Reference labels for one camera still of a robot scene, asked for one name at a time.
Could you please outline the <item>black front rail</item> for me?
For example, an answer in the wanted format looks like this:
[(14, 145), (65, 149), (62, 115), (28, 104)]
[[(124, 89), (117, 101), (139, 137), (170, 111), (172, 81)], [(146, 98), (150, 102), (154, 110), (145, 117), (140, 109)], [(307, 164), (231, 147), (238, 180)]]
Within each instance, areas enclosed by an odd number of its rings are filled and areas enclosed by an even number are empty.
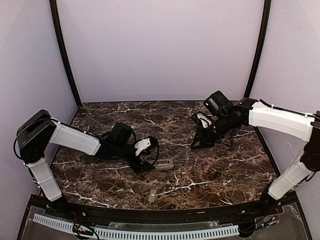
[(219, 221), (221, 224), (246, 224), (252, 222), (261, 215), (257, 212), (249, 212), (250, 203), (236, 205), (185, 209), (185, 210), (132, 210), (89, 206), (70, 203), (69, 206), (77, 212), (77, 217), (87, 223), (109, 224), (184, 224), (207, 221)]

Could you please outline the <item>black frame post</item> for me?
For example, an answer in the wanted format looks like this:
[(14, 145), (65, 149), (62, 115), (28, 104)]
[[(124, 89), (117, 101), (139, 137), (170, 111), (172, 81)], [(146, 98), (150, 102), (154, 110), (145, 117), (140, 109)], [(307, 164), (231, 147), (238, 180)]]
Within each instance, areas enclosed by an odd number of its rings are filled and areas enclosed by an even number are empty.
[(55, 36), (56, 36), (62, 64), (64, 67), (64, 71), (67, 77), (69, 87), (71, 89), (72, 96), (76, 103), (76, 106), (77, 108), (79, 108), (82, 106), (82, 101), (76, 86), (76, 81), (72, 72), (66, 44), (64, 41), (62, 25), (61, 25), (60, 16), (59, 16), (59, 10), (58, 10), (58, 2), (56, 0), (49, 0), (49, 5), (50, 5), (50, 11), (51, 11), (51, 17), (52, 17), (53, 27), (55, 31)]
[(252, 92), (256, 74), (258, 71), (261, 55), (263, 52), (263, 47), (264, 47), (264, 42), (265, 42), (265, 37), (268, 29), (268, 22), (269, 22), (269, 16), (270, 16), (270, 11), (271, 11), (271, 0), (264, 0), (263, 2), (263, 10), (262, 10), (262, 17), (261, 17), (261, 23), (260, 23), (260, 28), (259, 28), (259, 34), (258, 34), (258, 39), (257, 39), (257, 44), (255, 48), (255, 53), (252, 61), (252, 66), (250, 69), (248, 81), (246, 84), (246, 88), (244, 91), (244, 98), (249, 98), (250, 94)]

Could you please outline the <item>left black frame post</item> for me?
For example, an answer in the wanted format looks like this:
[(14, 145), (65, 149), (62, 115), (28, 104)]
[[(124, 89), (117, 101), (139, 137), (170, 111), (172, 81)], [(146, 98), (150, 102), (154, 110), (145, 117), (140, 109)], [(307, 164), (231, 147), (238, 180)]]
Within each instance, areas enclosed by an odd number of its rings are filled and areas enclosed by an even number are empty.
[(72, 96), (76, 103), (76, 106), (77, 108), (79, 108), (82, 106), (82, 101), (76, 86), (76, 81), (72, 72), (66, 44), (64, 41), (62, 25), (61, 25), (60, 16), (59, 16), (59, 10), (58, 10), (58, 2), (56, 0), (49, 0), (49, 5), (50, 5), (50, 11), (51, 11), (51, 17), (52, 17), (53, 27), (55, 31), (55, 36), (56, 36), (62, 64), (64, 67), (64, 71), (67, 77), (69, 87), (71, 89)]

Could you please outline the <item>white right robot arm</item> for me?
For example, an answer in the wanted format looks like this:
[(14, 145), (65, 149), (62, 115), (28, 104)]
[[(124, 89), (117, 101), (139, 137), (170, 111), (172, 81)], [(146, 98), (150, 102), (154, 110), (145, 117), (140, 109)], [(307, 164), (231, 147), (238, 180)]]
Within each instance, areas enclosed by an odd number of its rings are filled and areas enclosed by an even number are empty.
[(320, 170), (320, 114), (293, 111), (263, 100), (244, 97), (236, 103), (231, 102), (221, 91), (212, 93), (204, 102), (216, 120), (203, 112), (192, 115), (197, 125), (191, 149), (205, 149), (222, 143), (228, 132), (241, 126), (271, 129), (296, 137), (305, 146), (298, 160), (277, 177), (265, 189), (261, 202), (271, 203), (280, 200), (292, 188), (308, 176)]

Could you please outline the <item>white remote control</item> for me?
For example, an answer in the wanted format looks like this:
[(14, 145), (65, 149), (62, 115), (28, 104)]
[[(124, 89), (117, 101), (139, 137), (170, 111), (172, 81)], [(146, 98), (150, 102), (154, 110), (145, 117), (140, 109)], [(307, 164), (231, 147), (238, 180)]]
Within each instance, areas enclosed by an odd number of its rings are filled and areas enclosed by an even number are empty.
[(153, 166), (153, 171), (172, 170), (174, 168), (174, 161), (171, 158), (159, 159)]

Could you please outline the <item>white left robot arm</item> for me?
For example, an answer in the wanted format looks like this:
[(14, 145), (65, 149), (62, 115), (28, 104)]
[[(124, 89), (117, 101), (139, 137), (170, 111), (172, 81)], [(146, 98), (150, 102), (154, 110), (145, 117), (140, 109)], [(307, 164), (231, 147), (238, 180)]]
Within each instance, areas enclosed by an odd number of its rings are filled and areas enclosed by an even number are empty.
[(42, 109), (17, 130), (13, 152), (29, 169), (50, 202), (64, 195), (46, 161), (45, 150), (49, 144), (80, 151), (101, 160), (122, 159), (135, 173), (154, 170), (156, 163), (142, 161), (141, 156), (150, 155), (152, 149), (160, 149), (156, 138), (148, 136), (138, 140), (134, 130), (124, 123), (118, 122), (110, 132), (96, 135), (63, 123)]

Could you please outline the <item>grey battery cover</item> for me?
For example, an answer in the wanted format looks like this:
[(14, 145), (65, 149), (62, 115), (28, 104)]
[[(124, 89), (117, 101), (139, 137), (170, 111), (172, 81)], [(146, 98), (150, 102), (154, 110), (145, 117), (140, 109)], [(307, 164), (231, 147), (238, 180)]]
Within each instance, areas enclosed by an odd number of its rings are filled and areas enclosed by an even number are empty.
[(156, 195), (157, 195), (157, 190), (156, 189), (151, 189), (150, 193), (149, 193), (149, 197), (148, 197), (148, 201), (150, 203), (153, 203), (156, 199)]

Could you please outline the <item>right black frame post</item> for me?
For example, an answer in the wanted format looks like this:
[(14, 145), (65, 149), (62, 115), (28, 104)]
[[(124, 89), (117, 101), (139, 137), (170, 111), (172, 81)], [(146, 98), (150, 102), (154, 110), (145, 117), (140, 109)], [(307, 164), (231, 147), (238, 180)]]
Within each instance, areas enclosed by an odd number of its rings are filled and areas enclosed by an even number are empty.
[(261, 23), (260, 23), (260, 28), (259, 28), (259, 34), (258, 34), (258, 39), (257, 39), (257, 44), (255, 48), (255, 53), (252, 61), (252, 66), (250, 69), (248, 81), (246, 84), (246, 88), (244, 91), (244, 98), (249, 98), (250, 94), (252, 92), (256, 74), (258, 71), (261, 55), (263, 52), (263, 47), (264, 47), (264, 42), (265, 42), (265, 37), (268, 29), (268, 22), (269, 22), (269, 16), (270, 16), (270, 11), (271, 11), (271, 0), (264, 0), (263, 2), (263, 10), (262, 10), (262, 17), (261, 17)]

